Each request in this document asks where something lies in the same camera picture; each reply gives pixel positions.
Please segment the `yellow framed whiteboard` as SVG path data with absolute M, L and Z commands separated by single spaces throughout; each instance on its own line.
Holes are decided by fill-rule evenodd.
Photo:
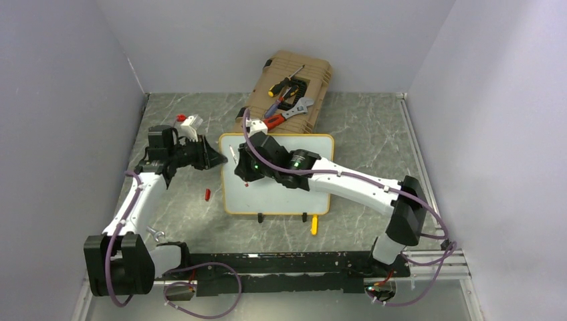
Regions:
M 334 139 L 329 134 L 274 134 L 287 150 L 305 149 L 329 160 L 334 155 Z M 221 167 L 223 204 L 225 211 L 233 215 L 324 215 L 330 209 L 330 194 L 301 189 L 287 189 L 273 179 L 262 178 L 244 186 L 234 174 L 235 163 L 229 151 L 231 145 L 237 155 L 237 147 L 244 143 L 242 134 L 226 133 L 219 138 L 219 148 L 228 162 Z

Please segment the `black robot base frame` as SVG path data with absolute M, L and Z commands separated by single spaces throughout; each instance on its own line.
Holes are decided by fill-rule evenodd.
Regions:
M 383 265 L 371 258 L 370 251 L 190 253 L 182 243 L 160 245 L 150 257 L 157 278 L 193 280 L 200 297 L 326 290 L 361 294 L 372 282 L 410 275 L 401 256 L 392 265 Z

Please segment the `white red whiteboard marker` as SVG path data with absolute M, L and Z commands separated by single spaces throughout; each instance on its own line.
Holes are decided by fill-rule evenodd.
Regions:
M 236 155 L 236 153 L 235 153 L 235 151 L 234 151 L 234 149 L 231 145 L 229 145 L 229 151 L 231 153 L 231 157 L 233 159 L 233 162 L 235 163 L 235 166 L 237 166 L 239 164 L 239 160 L 238 160 L 237 155 Z M 244 186 L 248 187 L 249 183 L 247 181 L 244 181 Z

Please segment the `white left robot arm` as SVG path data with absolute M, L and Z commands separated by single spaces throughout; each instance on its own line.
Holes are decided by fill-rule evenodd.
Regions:
M 203 171 L 227 162 L 205 136 L 191 126 L 183 134 L 171 125 L 148 129 L 144 156 L 126 176 L 132 184 L 111 223 L 99 235 L 87 237 L 84 257 L 92 294 L 131 297 L 147 294 L 154 281 L 167 273 L 182 281 L 192 272 L 189 248 L 182 241 L 166 241 L 148 250 L 144 239 L 157 203 L 183 167 Z

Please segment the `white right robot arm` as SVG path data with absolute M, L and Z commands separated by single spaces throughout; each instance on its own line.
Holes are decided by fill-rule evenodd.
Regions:
M 427 212 L 416 178 L 398 181 L 351 171 L 309 150 L 287 150 L 262 132 L 246 138 L 238 153 L 235 174 L 244 181 L 270 178 L 287 189 L 329 193 L 389 217 L 372 245 L 368 260 L 372 275 L 387 276 L 401 252 L 419 244 Z

